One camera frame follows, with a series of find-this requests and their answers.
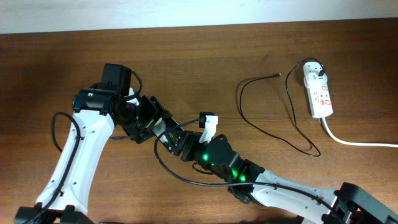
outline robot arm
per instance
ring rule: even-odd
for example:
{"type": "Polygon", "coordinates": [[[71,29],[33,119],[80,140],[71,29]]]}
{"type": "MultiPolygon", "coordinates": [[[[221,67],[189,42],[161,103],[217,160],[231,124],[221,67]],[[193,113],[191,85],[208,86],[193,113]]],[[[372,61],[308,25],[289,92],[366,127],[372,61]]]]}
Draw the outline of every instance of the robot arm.
{"type": "Polygon", "coordinates": [[[125,96],[132,94],[129,91],[131,73],[122,65],[106,64],[101,83],[82,89],[75,97],[73,118],[79,127],[72,125],[55,172],[35,207],[21,207],[15,223],[29,220],[29,223],[47,224],[56,218],[61,218],[60,223],[93,223],[86,216],[91,181],[116,125],[122,126],[127,138],[138,144],[162,134],[161,143],[169,153],[181,156],[182,161],[194,161],[229,184],[247,183],[228,187],[228,192],[244,203],[282,208],[304,217],[304,223],[353,223],[360,220],[357,214],[375,223],[398,223],[398,215],[355,185],[344,183],[337,191],[319,189],[283,179],[240,158],[226,136],[213,137],[218,122],[213,113],[200,114],[199,126],[205,129],[203,133],[177,128],[166,134],[166,130],[178,124],[155,97],[136,96],[125,100],[125,96]],[[54,203],[43,211],[65,171],[76,128],[81,132],[81,141],[67,179],[54,203]],[[254,182],[267,184],[250,184],[254,182]],[[32,219],[40,211],[43,215],[32,219]]]}

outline wooden table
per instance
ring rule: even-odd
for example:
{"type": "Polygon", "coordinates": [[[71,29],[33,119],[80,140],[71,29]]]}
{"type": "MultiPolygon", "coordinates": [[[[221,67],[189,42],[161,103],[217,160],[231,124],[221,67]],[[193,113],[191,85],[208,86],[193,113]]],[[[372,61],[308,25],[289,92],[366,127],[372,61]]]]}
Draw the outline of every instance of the wooden table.
{"type": "MultiPolygon", "coordinates": [[[[308,149],[292,126],[284,82],[299,60],[316,57],[329,76],[334,113],[328,124],[334,134],[347,141],[397,142],[397,27],[398,19],[372,19],[0,35],[0,223],[12,223],[20,206],[35,203],[60,156],[51,141],[52,115],[72,113],[73,96],[100,81],[104,63],[135,70],[144,82],[142,94],[156,96],[179,123],[200,111],[215,112],[217,133],[243,158],[304,184],[357,184],[398,212],[398,149],[345,146],[327,136],[310,115],[301,68],[289,88],[298,125],[321,157],[260,133],[236,109],[240,81],[282,73],[248,86],[244,112],[258,126],[308,149]]],[[[59,119],[60,142],[69,127],[59,119]]],[[[114,135],[120,134],[118,127],[114,135]]],[[[90,192],[88,216],[94,222],[237,223],[286,215],[244,205],[226,189],[173,178],[157,162],[153,142],[107,143],[90,192]]],[[[184,177],[220,181],[166,151],[161,156],[184,177]]]]}

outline white backdrop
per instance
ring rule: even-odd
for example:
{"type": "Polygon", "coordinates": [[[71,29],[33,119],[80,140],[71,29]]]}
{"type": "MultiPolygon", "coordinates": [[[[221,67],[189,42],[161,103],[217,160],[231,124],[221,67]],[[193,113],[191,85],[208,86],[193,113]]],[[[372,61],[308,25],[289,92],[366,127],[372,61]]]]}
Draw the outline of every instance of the white backdrop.
{"type": "Polygon", "coordinates": [[[398,0],[0,0],[0,33],[398,17],[398,0]]]}

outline wood grain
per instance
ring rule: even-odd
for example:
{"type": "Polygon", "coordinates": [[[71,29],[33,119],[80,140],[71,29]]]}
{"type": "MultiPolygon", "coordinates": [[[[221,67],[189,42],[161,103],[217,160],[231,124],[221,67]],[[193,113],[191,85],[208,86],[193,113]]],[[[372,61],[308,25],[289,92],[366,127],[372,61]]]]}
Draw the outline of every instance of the wood grain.
{"type": "MultiPolygon", "coordinates": [[[[398,19],[371,19],[0,35],[0,223],[12,223],[20,206],[34,204],[59,158],[51,117],[72,112],[73,96],[100,80],[104,63],[135,70],[143,94],[156,96],[180,123],[200,111],[215,112],[218,134],[243,158],[304,184],[357,184],[398,212],[397,149],[345,146],[329,138],[310,116],[301,69],[289,88],[299,126],[322,151],[320,158],[256,131],[239,117],[235,103],[241,80],[282,73],[248,86],[243,110],[258,126],[308,148],[292,126],[284,77],[299,60],[316,57],[329,76],[334,134],[347,141],[396,142],[397,26],[398,19]]],[[[68,127],[60,119],[60,142],[68,127]]],[[[114,135],[122,133],[117,128],[114,135]]],[[[161,156],[185,177],[218,181],[165,151],[161,156]]],[[[153,140],[107,143],[88,213],[96,223],[237,223],[279,215],[286,214],[244,205],[226,189],[174,179],[155,159],[153,140]]]]}

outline power outlet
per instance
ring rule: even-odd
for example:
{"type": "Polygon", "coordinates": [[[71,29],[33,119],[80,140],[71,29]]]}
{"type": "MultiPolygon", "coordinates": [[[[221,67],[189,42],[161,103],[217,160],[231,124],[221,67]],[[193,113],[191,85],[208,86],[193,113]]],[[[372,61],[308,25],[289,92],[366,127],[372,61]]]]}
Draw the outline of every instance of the power outlet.
{"type": "Polygon", "coordinates": [[[324,118],[333,113],[326,74],[318,76],[322,67],[318,62],[307,62],[303,66],[304,84],[307,87],[313,118],[324,118]]]}

